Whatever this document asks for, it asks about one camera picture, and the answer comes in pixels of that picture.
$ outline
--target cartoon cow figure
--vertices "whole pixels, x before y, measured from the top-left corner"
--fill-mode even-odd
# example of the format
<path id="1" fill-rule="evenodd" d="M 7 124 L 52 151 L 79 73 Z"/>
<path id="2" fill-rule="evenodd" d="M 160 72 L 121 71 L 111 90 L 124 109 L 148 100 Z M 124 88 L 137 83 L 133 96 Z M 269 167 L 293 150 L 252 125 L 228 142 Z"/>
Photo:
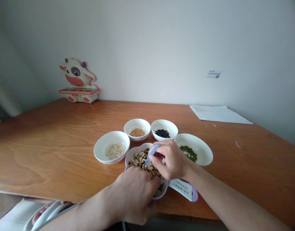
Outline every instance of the cartoon cow figure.
<path id="1" fill-rule="evenodd" d="M 59 67 L 65 71 L 65 77 L 70 83 L 70 88 L 60 90 L 59 93 L 66 94 L 67 99 L 71 102 L 91 103 L 98 99 L 100 90 L 94 84 L 96 77 L 86 69 L 86 63 L 81 63 L 73 58 L 65 59 L 65 62 L 66 64 L 61 64 Z"/>

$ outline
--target white paper sheet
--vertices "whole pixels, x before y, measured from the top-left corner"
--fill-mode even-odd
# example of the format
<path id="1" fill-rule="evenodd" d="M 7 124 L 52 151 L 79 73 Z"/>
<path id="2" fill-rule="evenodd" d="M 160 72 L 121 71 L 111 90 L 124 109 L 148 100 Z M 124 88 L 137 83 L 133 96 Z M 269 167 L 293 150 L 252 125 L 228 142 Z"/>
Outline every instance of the white paper sheet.
<path id="1" fill-rule="evenodd" d="M 241 115 L 228 109 L 227 106 L 199 106 L 191 104 L 190 108 L 200 120 L 237 124 L 253 124 Z"/>

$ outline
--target label sticker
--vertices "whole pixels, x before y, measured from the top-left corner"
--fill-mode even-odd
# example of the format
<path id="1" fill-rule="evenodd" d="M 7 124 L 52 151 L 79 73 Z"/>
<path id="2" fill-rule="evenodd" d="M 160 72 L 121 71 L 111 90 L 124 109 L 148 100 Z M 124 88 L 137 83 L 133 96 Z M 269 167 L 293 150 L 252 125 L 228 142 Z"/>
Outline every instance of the label sticker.
<path id="1" fill-rule="evenodd" d="M 178 191 L 188 200 L 192 200 L 192 185 L 181 181 L 180 179 L 174 179 L 170 181 L 170 187 Z"/>
<path id="2" fill-rule="evenodd" d="M 208 75 L 207 75 L 207 78 L 217 79 L 217 78 L 220 77 L 221 73 L 222 73 L 222 70 L 217 70 L 217 71 L 210 70 L 209 73 L 208 73 Z"/>

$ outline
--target hand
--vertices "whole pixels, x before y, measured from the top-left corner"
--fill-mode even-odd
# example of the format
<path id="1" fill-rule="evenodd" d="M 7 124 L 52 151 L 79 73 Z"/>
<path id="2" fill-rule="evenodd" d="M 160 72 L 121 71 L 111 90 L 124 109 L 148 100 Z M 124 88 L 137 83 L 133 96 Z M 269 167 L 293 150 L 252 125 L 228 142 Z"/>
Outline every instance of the hand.
<path id="1" fill-rule="evenodd" d="M 157 214 L 153 195 L 160 187 L 160 179 L 131 166 L 109 186 L 109 203 L 117 221 L 144 225 Z"/>
<path id="2" fill-rule="evenodd" d="M 150 160 L 160 174 L 167 180 L 177 178 L 186 180 L 186 170 L 192 164 L 191 160 L 186 157 L 173 140 L 155 142 L 149 153 L 155 144 L 159 144 L 159 148 L 154 156 L 150 156 Z M 161 162 L 163 158 L 166 159 L 164 164 Z"/>

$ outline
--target forearm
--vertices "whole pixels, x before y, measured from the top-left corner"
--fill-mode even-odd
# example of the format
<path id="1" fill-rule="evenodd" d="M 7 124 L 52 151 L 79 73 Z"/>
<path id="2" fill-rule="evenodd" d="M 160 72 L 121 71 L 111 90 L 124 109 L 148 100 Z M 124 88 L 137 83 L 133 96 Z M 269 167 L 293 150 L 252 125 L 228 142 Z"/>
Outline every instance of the forearm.
<path id="1" fill-rule="evenodd" d="M 259 205 L 191 164 L 185 180 L 191 183 L 229 230 L 290 230 Z"/>
<path id="2" fill-rule="evenodd" d="M 41 231 L 100 231 L 118 222 L 108 206 L 109 187 L 45 225 Z"/>

